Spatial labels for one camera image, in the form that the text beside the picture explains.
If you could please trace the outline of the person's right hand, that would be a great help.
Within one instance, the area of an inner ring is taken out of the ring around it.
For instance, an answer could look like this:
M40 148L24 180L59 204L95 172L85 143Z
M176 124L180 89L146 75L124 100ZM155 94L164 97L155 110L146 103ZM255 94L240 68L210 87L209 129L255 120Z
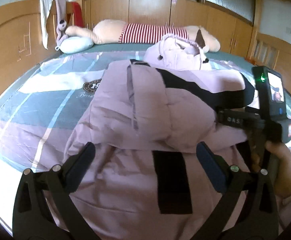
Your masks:
M291 196L291 151L281 142L267 141L265 149L279 160L278 174L274 183L274 193L282 198Z

